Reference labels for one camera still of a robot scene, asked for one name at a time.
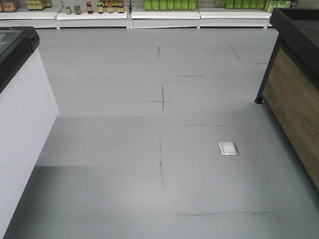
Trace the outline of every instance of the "green bottle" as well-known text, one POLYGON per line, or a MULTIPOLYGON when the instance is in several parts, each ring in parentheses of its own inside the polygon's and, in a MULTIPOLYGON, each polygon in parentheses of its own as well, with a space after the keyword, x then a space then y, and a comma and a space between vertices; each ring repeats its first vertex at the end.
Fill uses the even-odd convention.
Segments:
POLYGON ((188 10, 195 11, 197 8, 197 0, 189 0, 188 10))
POLYGON ((152 10, 152 0, 144 0, 144 11, 152 10))
POLYGON ((181 0, 174 0, 174 10, 175 11, 181 10, 181 0))
POLYGON ((158 11, 160 9, 160 0, 152 0, 152 10, 158 11))
POLYGON ((248 9, 250 4, 250 0, 243 0, 243 4, 241 6, 241 9, 248 9))
POLYGON ((174 0, 167 0, 167 11, 174 10, 174 0))
POLYGON ((226 0, 226 9, 233 9, 234 8, 234 0, 226 0))
POLYGON ((234 9, 241 9, 242 4, 243 4, 243 0, 235 0, 234 9))
POLYGON ((167 10, 167 0, 159 0, 159 10, 166 11, 167 10))
POLYGON ((257 5, 256 5, 256 9, 258 10, 263 10, 265 7, 265 0, 257 0, 257 5))
POLYGON ((249 9, 256 9, 257 0, 251 0, 249 4, 249 9))
POLYGON ((187 11, 188 10, 188 4, 189 4, 189 0, 181 0, 181 9, 183 11, 187 11))

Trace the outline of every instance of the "black counter top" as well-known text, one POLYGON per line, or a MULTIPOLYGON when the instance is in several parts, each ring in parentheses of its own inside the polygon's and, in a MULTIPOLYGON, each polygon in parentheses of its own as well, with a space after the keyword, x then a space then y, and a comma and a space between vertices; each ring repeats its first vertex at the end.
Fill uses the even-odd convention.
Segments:
POLYGON ((0 93, 38 45, 33 27, 0 27, 0 93))
POLYGON ((276 8, 270 23, 319 79, 319 9, 276 8))

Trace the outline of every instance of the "jar with lid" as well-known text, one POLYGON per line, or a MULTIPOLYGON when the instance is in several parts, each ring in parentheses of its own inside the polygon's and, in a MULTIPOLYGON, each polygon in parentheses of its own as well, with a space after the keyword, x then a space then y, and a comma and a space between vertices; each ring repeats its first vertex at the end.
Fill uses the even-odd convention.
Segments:
POLYGON ((75 15, 81 15, 81 7, 80 5, 74 5, 74 12, 75 12, 75 15))
POLYGON ((51 0, 44 0, 45 7, 52 7, 51 0))
POLYGON ((68 15, 72 14, 72 10, 70 6, 65 6, 65 13, 68 15))
POLYGON ((103 11, 103 3, 101 1, 97 3, 97 7, 98 7, 98 13, 102 14, 104 11, 103 11))
POLYGON ((92 14, 93 13, 92 2, 87 1, 86 6, 88 8, 88 14, 92 14))

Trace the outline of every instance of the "gray floor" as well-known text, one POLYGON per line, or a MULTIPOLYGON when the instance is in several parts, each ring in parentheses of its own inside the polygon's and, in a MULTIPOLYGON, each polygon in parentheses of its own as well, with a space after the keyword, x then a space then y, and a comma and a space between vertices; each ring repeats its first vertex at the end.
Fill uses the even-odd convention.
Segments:
POLYGON ((318 198, 253 101, 275 30, 38 32, 60 115, 5 239, 319 238, 318 198))

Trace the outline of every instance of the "wooden display counter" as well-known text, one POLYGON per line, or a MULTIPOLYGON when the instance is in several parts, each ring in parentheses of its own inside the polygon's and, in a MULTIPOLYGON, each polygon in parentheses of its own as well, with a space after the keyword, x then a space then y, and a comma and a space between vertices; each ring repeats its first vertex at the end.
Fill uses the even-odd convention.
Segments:
POLYGON ((275 9, 279 32, 255 102, 264 101, 319 191, 319 10, 275 9))

